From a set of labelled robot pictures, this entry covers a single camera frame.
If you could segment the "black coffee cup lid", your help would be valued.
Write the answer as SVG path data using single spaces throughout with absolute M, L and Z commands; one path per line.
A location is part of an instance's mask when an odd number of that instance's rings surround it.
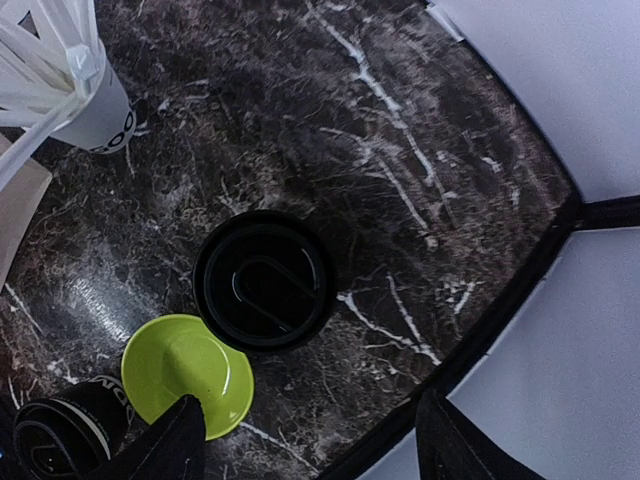
M 316 336 L 332 315 L 336 281 L 320 236 L 274 210 L 242 213 L 214 228 L 192 269 L 207 328 L 251 355 L 282 354 Z

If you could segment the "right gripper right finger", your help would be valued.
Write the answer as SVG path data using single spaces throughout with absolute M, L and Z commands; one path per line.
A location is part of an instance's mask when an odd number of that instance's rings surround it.
M 500 449 L 435 389 L 424 392 L 415 421 L 422 479 L 538 479 Z

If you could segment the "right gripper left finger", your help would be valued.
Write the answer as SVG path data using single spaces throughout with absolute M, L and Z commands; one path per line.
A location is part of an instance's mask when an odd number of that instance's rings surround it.
M 190 394 L 164 414 L 116 457 L 86 479 L 202 479 L 205 470 L 204 413 Z

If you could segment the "checkered paper takeout bag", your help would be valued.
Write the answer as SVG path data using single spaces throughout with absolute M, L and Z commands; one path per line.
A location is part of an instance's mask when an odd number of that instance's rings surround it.
M 51 180 L 52 174 L 28 159 L 7 182 L 1 175 L 1 286 Z

